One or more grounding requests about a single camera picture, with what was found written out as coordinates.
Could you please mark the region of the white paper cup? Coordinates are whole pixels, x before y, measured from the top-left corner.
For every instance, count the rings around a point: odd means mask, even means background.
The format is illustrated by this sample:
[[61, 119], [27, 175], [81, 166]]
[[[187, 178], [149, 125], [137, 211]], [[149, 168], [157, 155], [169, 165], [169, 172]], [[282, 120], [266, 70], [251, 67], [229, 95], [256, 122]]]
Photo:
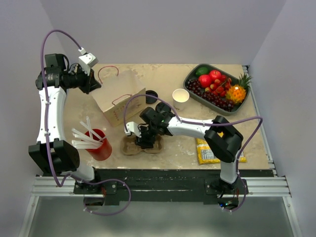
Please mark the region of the white paper cup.
[[173, 108], [177, 111], [183, 110], [189, 98], [190, 95], [187, 90], [181, 88], [174, 90], [172, 93]]

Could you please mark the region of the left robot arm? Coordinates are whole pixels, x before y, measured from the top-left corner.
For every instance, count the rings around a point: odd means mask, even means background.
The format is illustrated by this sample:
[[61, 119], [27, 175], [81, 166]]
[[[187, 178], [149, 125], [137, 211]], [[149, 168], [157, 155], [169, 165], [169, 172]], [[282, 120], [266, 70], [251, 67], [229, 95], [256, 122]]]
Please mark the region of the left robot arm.
[[98, 60], [92, 53], [84, 53], [71, 69], [64, 54], [47, 54], [44, 59], [46, 67], [36, 79], [41, 104], [39, 134], [28, 153], [44, 175], [86, 181], [85, 188], [96, 194], [102, 189], [102, 181], [95, 177], [94, 168], [80, 162], [78, 150], [67, 142], [63, 118], [69, 89], [79, 88], [89, 94], [101, 87], [93, 70]]

